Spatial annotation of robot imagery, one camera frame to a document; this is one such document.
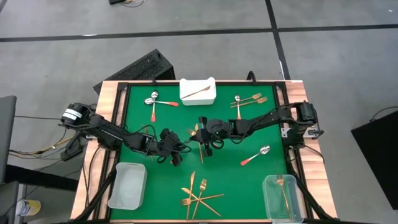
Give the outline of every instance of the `green mat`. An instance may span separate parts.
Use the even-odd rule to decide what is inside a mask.
[[[164,128],[169,128],[178,134],[181,141],[189,138],[188,129],[195,129],[199,116],[208,119],[235,119],[237,109],[230,108],[235,94],[241,98],[262,93],[268,97],[265,103],[241,107],[242,119],[252,119],[275,108],[275,99],[270,85],[217,85],[217,98],[212,105],[184,106],[179,98],[178,85],[167,86],[132,86],[129,96],[126,124],[130,132],[136,131],[142,125],[152,124],[159,137]],[[151,123],[152,106],[145,105],[144,100],[150,97],[152,91],[159,92],[159,101],[174,101],[180,106],[156,104],[156,122]],[[270,145],[271,151],[257,156],[246,166],[240,162],[258,153],[261,146]],[[195,170],[193,193],[198,196],[202,179],[207,179],[207,188],[203,197],[224,194],[220,198],[209,199],[206,202],[213,207],[221,217],[199,204],[195,219],[260,219],[267,218],[262,192],[262,182],[267,175],[286,174],[284,152],[278,125],[256,131],[241,144],[233,144],[225,140],[224,148],[213,149],[212,157],[205,157],[204,164],[200,162],[198,143],[191,142],[192,152],[182,154],[180,166],[174,167],[168,158],[163,164],[152,162],[146,157],[132,152],[123,146],[120,162],[135,162],[144,164],[147,169],[147,182],[142,206],[137,210],[112,209],[112,220],[184,220],[187,208],[180,205],[180,200],[188,194],[181,190],[189,189],[190,176]],[[193,214],[195,204],[191,207]]]

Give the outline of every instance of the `spoon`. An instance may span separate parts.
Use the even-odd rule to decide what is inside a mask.
[[[152,98],[152,99],[156,99],[157,97],[159,96],[159,93],[155,90],[155,91],[153,91],[151,94],[150,94],[150,97]]]
[[[242,166],[246,165],[250,160],[254,159],[256,156],[258,156],[258,155],[260,155],[260,154],[262,154],[262,155],[267,154],[270,150],[271,150],[271,147],[269,147],[269,146],[262,146],[262,147],[260,148],[259,153],[257,153],[256,155],[250,157],[249,159],[243,160],[243,161],[241,162],[241,165],[242,165]]]
[[[159,96],[159,93],[155,90],[150,94],[150,97],[154,100],[153,102],[153,107],[152,107],[152,116],[150,117],[150,121],[155,122],[156,117],[155,117],[155,99]]]
[[[153,98],[146,98],[144,103],[146,105],[151,105],[153,103],[162,103],[162,104],[166,104],[166,105],[170,105],[170,106],[178,106],[178,103],[176,102],[164,102],[164,101],[156,101]]]
[[[241,97],[239,95],[235,95],[235,101],[238,106],[238,119],[241,119],[241,112],[239,110],[239,101],[241,101]]]

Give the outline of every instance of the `red handle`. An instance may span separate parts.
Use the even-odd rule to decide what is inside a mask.
[[[250,161],[250,159],[245,159],[241,162],[241,165],[244,166],[246,165],[248,162]]]
[[[153,112],[152,112],[152,116],[150,118],[150,121],[152,121],[152,122],[156,121],[155,113],[153,113]]]
[[[169,102],[169,105],[178,106],[178,103],[176,103],[176,102]]]

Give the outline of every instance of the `clear plastic container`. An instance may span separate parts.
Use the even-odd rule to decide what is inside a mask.
[[[274,223],[302,223],[303,216],[297,197],[299,188],[297,187],[296,179],[292,175],[281,176],[284,180],[283,186],[289,212],[286,208],[282,187],[277,182],[277,175],[269,175],[262,183],[267,216]]]
[[[116,165],[116,179],[112,196],[108,201],[110,208],[135,210],[144,199],[147,170],[142,164],[120,162]]]

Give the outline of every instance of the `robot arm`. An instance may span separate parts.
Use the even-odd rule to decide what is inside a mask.
[[[292,109],[296,110],[297,119],[292,117]],[[318,118],[313,105],[304,101],[276,107],[267,114],[250,120],[229,119],[225,122],[219,119],[211,119],[207,121],[207,118],[200,117],[199,122],[203,128],[199,129],[190,140],[204,144],[205,156],[211,156],[210,145],[216,149],[221,149],[224,139],[230,139],[235,144],[239,144],[253,132],[280,123],[291,125],[291,129],[287,132],[286,144],[292,146],[302,144],[305,131],[315,125]]]
[[[166,157],[172,156],[173,165],[178,166],[182,162],[180,152],[186,148],[178,136],[168,129],[163,129],[160,141],[156,136],[138,131],[130,133],[94,113],[90,106],[80,103],[70,104],[62,115],[61,122],[68,129],[85,131],[96,136],[98,144],[102,147],[116,150],[123,143],[134,152],[159,156],[157,160],[159,163],[165,161]]]

